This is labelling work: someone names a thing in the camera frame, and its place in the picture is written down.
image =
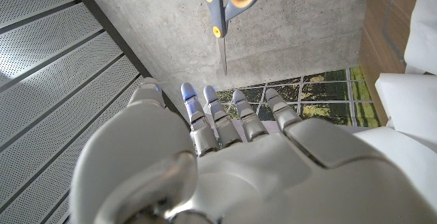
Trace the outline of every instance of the scissor handle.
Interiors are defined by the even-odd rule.
[[[226,36],[226,20],[225,20],[225,8],[223,7],[223,0],[206,0],[206,4],[210,9],[212,19],[212,32],[217,38],[223,38]]]
[[[257,0],[229,0],[225,9],[226,21],[229,21],[249,9]]]

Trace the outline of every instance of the concrete wall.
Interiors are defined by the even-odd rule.
[[[201,93],[358,65],[366,0],[258,0],[229,22],[227,76],[204,0],[96,2],[185,115],[186,81]]]

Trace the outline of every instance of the green tile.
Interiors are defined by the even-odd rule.
[[[264,88],[241,89],[247,102],[260,102]]]
[[[231,119],[240,119],[240,117],[237,114],[237,109],[235,108],[235,105],[231,105],[231,108],[229,109],[229,111],[227,112],[227,115],[229,116],[229,118]]]
[[[348,103],[302,104],[300,116],[303,119],[321,118],[337,125],[352,125]]]
[[[254,112],[257,112],[258,105],[259,104],[251,104],[252,110]],[[238,113],[237,113],[237,108],[235,108],[235,105],[231,105],[231,108],[229,109],[227,114],[228,114],[229,118],[231,118],[231,119],[240,119],[240,117],[238,116]]]
[[[264,87],[265,83],[261,83],[261,84],[255,84],[255,85],[250,85],[250,86],[246,86],[246,87],[241,87],[239,89],[243,89],[243,88],[248,88],[248,87]]]
[[[278,91],[278,94],[282,96],[284,101],[298,102],[299,85],[286,85],[272,88]]]
[[[302,101],[348,100],[347,83],[311,83],[302,87]]]
[[[294,112],[298,112],[298,105],[297,104],[289,104],[289,106],[291,106],[291,108],[294,110]]]
[[[251,104],[251,106],[252,106],[252,110],[256,113],[257,112],[257,109],[258,109],[258,106],[259,106],[259,104]]]
[[[375,107],[372,103],[356,102],[355,116],[358,126],[377,128],[381,123],[376,115]]]
[[[224,108],[225,111],[227,111],[229,106],[230,106],[230,104],[222,104],[222,105],[223,105],[223,108]]]
[[[304,82],[319,82],[319,81],[346,81],[346,70],[330,71],[320,74],[305,76]]]
[[[261,104],[259,108],[258,117],[261,121],[274,121],[272,110],[268,104]]]
[[[288,85],[288,84],[299,83],[299,82],[300,82],[300,77],[283,80],[283,81],[275,81],[275,82],[267,83],[267,85]]]
[[[371,100],[369,89],[364,81],[352,81],[352,96],[354,100]]]
[[[379,128],[381,127],[380,120],[378,118],[361,118],[356,117],[356,125],[366,128]]]
[[[349,70],[350,70],[350,79],[351,80],[364,80],[364,74],[361,71],[360,66],[350,68]]]
[[[231,103],[232,102],[232,95],[233,94],[234,94],[233,90],[217,92],[218,99],[222,103]]]

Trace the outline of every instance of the white robotic arm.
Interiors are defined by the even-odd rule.
[[[234,93],[248,143],[213,87],[203,92],[220,143],[193,87],[181,90],[191,132],[147,78],[88,141],[72,182],[73,222],[437,222],[389,159],[328,122],[302,121],[275,90],[266,92],[281,131],[272,134]]]

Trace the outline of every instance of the scissor blade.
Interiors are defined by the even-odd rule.
[[[227,75],[225,38],[217,38],[217,44],[218,48],[220,49],[220,62],[223,66],[223,71],[225,72],[225,75]]]

